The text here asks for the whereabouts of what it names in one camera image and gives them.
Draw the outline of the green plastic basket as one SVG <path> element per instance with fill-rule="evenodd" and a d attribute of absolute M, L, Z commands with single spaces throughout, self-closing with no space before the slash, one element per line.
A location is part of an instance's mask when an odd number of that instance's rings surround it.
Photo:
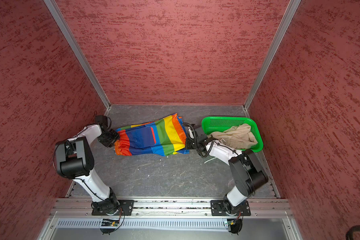
<path fill-rule="evenodd" d="M 246 117 L 206 117 L 202 120 L 202 129 L 206 135 L 212 132 L 223 132 L 233 126 L 240 126 L 247 124 L 251 127 L 251 132 L 254 134 L 258 143 L 251 147 L 251 150 L 258 153 L 263 150 L 264 143 L 256 122 Z"/>

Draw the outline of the rainbow striped shorts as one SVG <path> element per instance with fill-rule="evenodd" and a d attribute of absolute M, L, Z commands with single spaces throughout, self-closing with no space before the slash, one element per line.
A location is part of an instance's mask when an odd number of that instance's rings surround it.
<path fill-rule="evenodd" d="M 120 136 L 114 143 L 118 156 L 156 154 L 165 157 L 189 153 L 183 119 L 177 113 L 153 122 L 125 126 L 116 132 Z"/>

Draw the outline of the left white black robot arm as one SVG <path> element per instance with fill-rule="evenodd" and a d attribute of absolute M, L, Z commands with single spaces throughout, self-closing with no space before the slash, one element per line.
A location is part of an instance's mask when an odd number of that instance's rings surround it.
<path fill-rule="evenodd" d="M 101 180 L 95 170 L 95 158 L 91 150 L 91 144 L 95 140 L 110 147 L 119 138 L 114 130 L 94 124 L 84 127 L 77 135 L 56 143 L 53 164 L 57 174 L 73 180 L 90 195 L 93 215 L 115 216 L 122 213 L 114 191 Z"/>

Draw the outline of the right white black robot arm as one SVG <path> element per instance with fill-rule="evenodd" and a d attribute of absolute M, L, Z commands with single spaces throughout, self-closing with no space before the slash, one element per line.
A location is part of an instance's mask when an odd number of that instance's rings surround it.
<path fill-rule="evenodd" d="M 235 185 L 222 201 L 212 202 L 213 210 L 224 211 L 231 216 L 245 212 L 247 199 L 269 181 L 256 154 L 252 150 L 237 150 L 216 138 L 209 138 L 202 128 L 195 129 L 188 123 L 184 123 L 183 127 L 186 130 L 187 150 L 195 150 L 202 158 L 212 156 L 230 167 Z"/>

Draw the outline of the beige shorts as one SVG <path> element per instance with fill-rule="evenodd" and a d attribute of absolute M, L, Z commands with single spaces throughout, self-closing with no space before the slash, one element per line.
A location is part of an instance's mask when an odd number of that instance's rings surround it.
<path fill-rule="evenodd" d="M 233 126 L 224 132 L 212 132 L 209 137 L 219 140 L 222 144 L 233 149 L 250 149 L 258 144 L 251 126 L 242 124 Z"/>

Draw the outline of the left base connector board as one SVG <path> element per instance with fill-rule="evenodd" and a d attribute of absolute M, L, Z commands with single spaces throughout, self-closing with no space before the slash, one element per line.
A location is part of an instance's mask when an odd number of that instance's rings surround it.
<path fill-rule="evenodd" d="M 117 228 L 119 226 L 119 223 L 120 220 L 102 219 L 101 227 Z"/>

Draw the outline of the base connector board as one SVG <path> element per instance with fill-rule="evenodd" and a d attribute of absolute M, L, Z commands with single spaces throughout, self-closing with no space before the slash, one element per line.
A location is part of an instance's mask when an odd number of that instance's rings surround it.
<path fill-rule="evenodd" d="M 228 232 L 231 234 L 238 235 L 239 232 L 242 230 L 242 227 L 243 221 L 241 219 L 227 221 L 227 229 Z"/>
<path fill-rule="evenodd" d="M 119 226 L 119 223 L 120 220 L 102 219 L 101 227 L 117 228 Z"/>

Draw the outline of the white perforated vent strip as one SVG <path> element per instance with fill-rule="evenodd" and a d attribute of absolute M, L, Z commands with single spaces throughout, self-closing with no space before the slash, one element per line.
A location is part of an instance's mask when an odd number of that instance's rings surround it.
<path fill-rule="evenodd" d="M 107 228 L 101 219 L 60 219 L 57 228 L 100 229 Z M 227 221 L 223 219 L 125 219 L 124 229 L 197 229 L 197 230 L 226 230 Z"/>

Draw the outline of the right base connector board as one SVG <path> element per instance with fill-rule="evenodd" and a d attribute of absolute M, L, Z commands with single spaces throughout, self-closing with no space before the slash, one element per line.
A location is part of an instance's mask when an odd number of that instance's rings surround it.
<path fill-rule="evenodd" d="M 238 235 L 239 232 L 242 230 L 242 227 L 243 221 L 241 219 L 227 221 L 227 229 L 228 232 L 231 234 Z"/>

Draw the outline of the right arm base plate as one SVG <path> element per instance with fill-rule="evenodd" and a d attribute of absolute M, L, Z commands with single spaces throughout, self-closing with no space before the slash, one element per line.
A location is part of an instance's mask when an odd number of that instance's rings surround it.
<path fill-rule="evenodd" d="M 228 200 L 211 200 L 212 216 L 251 216 L 251 210 L 248 201 L 243 201 L 236 207 L 231 206 Z"/>

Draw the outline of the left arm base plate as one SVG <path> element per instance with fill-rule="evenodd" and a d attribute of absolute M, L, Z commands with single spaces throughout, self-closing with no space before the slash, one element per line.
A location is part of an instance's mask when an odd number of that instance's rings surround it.
<path fill-rule="evenodd" d="M 92 216 L 130 216 L 134 203 L 134 200 L 116 200 L 115 203 L 110 201 L 92 202 Z"/>

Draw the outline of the left aluminium corner post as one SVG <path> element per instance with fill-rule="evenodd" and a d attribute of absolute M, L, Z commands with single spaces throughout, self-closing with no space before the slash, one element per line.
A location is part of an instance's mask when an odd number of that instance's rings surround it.
<path fill-rule="evenodd" d="M 79 43 L 77 42 L 74 34 L 72 33 L 70 27 L 68 26 L 68 23 L 64 19 L 63 14 L 60 11 L 56 1 L 44 0 L 44 3 L 46 4 L 53 19 L 57 23 L 60 31 L 62 32 L 62 34 L 65 37 L 66 41 L 68 42 L 69 46 L 71 47 L 74 55 L 76 56 L 77 60 L 79 61 L 80 65 L 81 65 L 81 67 L 83 68 L 84 72 L 86 73 L 87 77 L 89 78 L 90 82 L 92 83 L 95 91 L 97 92 L 98 96 L 100 97 L 101 101 L 103 102 L 105 108 L 107 110 L 109 110 L 111 108 L 111 102 L 108 99 L 105 91 L 103 90 L 94 71 L 92 70 L 82 49 L 80 48 Z"/>

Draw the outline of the aluminium corner post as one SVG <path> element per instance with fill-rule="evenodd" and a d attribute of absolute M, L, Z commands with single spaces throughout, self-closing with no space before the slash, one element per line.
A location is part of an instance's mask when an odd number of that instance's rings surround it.
<path fill-rule="evenodd" d="M 262 63 L 262 66 L 259 70 L 259 73 L 254 81 L 254 84 L 249 92 L 249 95 L 243 105 L 243 110 L 245 113 L 249 114 L 249 109 L 251 106 L 252 101 L 255 98 L 255 95 L 268 71 L 268 68 L 270 67 L 272 60 L 275 56 L 275 54 L 278 51 L 278 48 L 288 30 L 289 25 L 292 22 L 292 19 L 301 3 L 301 0 L 291 0 L 289 1 L 289 4 L 286 8 L 286 11 L 281 19 L 281 22 L 278 26 L 278 29 L 274 35 L 274 38 L 271 42 L 271 45 L 268 49 L 268 52 L 266 54 L 266 57 Z"/>
<path fill-rule="evenodd" d="M 95 91 L 97 92 L 98 96 L 100 97 L 101 101 L 103 102 L 105 108 L 107 110 L 109 110 L 111 108 L 111 102 L 108 99 L 105 91 L 103 90 L 94 71 L 92 70 L 82 49 L 80 48 L 79 43 L 77 42 L 74 34 L 72 33 L 70 27 L 68 26 L 68 23 L 64 19 L 63 14 L 60 11 L 56 1 L 44 0 L 44 3 L 46 4 L 53 19 L 57 23 L 60 31 L 62 32 L 62 34 L 65 37 L 66 41 L 68 42 L 69 46 L 71 47 L 74 55 L 76 56 L 77 60 L 79 61 L 80 65 L 81 65 L 81 67 L 83 68 L 84 72 L 86 73 L 87 77 L 89 78 L 90 82 L 92 83 Z"/>

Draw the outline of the aluminium front rail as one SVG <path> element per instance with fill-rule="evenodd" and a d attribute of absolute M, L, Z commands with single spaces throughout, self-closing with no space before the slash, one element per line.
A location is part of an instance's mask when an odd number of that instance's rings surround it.
<path fill-rule="evenodd" d="M 241 214 L 227 214 L 217 200 L 202 198 L 125 198 L 127 218 L 224 218 L 239 216 L 252 219 L 294 219 L 285 199 L 249 199 Z M 94 218 L 91 199 L 72 197 L 57 199 L 49 213 L 56 218 Z"/>

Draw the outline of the right aluminium corner post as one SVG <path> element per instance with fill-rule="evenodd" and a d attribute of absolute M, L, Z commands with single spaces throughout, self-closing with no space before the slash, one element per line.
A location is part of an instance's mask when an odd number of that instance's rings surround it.
<path fill-rule="evenodd" d="M 278 29 L 274 35 L 274 38 L 271 42 L 271 45 L 268 49 L 268 52 L 266 54 L 266 57 L 262 63 L 262 66 L 259 70 L 259 73 L 254 81 L 254 84 L 249 92 L 249 95 L 243 105 L 243 110 L 245 113 L 249 114 L 249 109 L 251 106 L 252 101 L 255 98 L 255 95 L 268 71 L 268 68 L 270 67 L 272 60 L 275 56 L 275 54 L 278 51 L 278 48 L 288 30 L 289 25 L 292 22 L 292 19 L 301 3 L 301 0 L 291 0 L 289 1 L 289 4 L 286 8 L 286 11 L 281 19 L 281 22 L 278 26 Z"/>

